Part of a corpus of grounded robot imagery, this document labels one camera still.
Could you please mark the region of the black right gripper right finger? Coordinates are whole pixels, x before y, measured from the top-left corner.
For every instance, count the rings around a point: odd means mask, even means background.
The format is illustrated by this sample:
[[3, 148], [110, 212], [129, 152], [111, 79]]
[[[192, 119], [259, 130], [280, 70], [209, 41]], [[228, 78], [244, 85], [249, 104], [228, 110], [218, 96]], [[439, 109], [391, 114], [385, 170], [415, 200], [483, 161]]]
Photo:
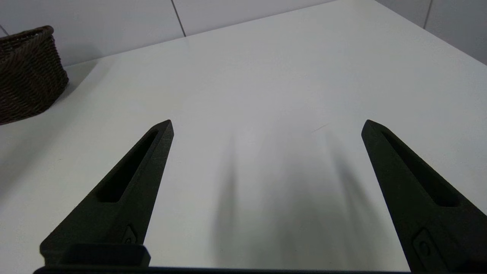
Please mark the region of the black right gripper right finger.
[[387, 127], [361, 137], [412, 272], [487, 270], [487, 217]]

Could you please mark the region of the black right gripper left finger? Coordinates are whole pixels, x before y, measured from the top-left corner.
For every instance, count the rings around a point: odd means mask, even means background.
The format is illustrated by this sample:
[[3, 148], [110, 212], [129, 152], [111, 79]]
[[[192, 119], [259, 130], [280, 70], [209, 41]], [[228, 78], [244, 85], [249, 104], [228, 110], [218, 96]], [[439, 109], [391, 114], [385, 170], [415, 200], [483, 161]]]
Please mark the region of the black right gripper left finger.
[[151, 127], [42, 241], [45, 264], [75, 244], [143, 244], [173, 136], [170, 120]]

